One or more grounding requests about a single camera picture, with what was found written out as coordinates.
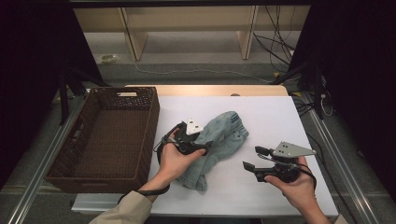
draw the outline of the beige sleeve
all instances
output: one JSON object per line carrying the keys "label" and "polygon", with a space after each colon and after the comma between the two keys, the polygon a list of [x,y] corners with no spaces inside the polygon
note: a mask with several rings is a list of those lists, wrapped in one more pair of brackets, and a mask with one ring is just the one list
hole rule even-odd
{"label": "beige sleeve", "polygon": [[145,196],[130,192],[114,208],[102,213],[90,224],[142,224],[149,217],[152,202]]}

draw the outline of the dark brown basket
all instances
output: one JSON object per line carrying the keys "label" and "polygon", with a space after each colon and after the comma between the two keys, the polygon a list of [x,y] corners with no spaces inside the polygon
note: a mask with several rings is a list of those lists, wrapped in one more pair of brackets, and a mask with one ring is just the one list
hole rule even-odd
{"label": "dark brown basket", "polygon": [[148,181],[159,114],[154,87],[91,89],[45,179],[67,193],[139,189]]}

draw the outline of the white table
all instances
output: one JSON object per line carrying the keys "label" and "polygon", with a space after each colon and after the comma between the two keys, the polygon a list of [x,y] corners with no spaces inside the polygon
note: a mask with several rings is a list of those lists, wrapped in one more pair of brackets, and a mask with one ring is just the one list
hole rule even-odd
{"label": "white table", "polygon": [[[217,115],[236,111],[250,133],[231,158],[220,161],[205,176],[208,191],[199,192],[171,184],[169,191],[154,203],[154,216],[183,217],[283,217],[299,216],[282,193],[267,183],[259,183],[246,171],[242,161],[256,167],[272,167],[260,159],[255,146],[275,148],[281,141],[309,147],[304,127],[289,96],[161,96],[160,118],[155,143],[182,120],[192,117],[206,125]],[[313,156],[307,162],[318,180],[316,195],[323,213],[338,216],[332,196]],[[153,154],[149,177],[158,171]],[[119,194],[79,194],[72,208],[81,213],[103,212],[116,205]]]}

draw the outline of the gray-green cloth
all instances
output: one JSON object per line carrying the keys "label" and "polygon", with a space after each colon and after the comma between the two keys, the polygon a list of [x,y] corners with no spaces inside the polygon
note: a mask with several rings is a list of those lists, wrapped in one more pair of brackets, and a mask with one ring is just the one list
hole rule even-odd
{"label": "gray-green cloth", "polygon": [[204,127],[196,144],[205,144],[212,141],[207,155],[201,157],[178,178],[178,181],[189,189],[207,190],[205,174],[222,159],[232,156],[248,137],[248,130],[242,124],[235,111],[228,111],[212,119]]}

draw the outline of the wooden desk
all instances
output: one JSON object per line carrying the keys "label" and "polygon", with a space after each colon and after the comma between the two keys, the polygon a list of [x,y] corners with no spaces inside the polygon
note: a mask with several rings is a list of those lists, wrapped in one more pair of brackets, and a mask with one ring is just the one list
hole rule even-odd
{"label": "wooden desk", "polygon": [[[310,147],[295,105],[282,86],[155,86],[160,96],[160,117],[155,143],[180,119],[194,118],[205,125],[216,115],[234,110],[249,131],[244,145],[230,158],[220,161],[205,175],[206,192],[182,187],[177,181],[160,196],[153,216],[172,217],[279,217],[299,216],[275,187],[259,183],[244,170],[242,161],[258,167],[272,167],[256,156],[255,146],[276,147],[280,141]],[[238,93],[240,97],[230,96]],[[338,215],[315,157],[307,162],[318,180],[318,203],[325,215]],[[152,155],[149,178],[158,171],[157,156]],[[72,210],[83,214],[100,213],[116,205],[120,194],[79,194]]]}

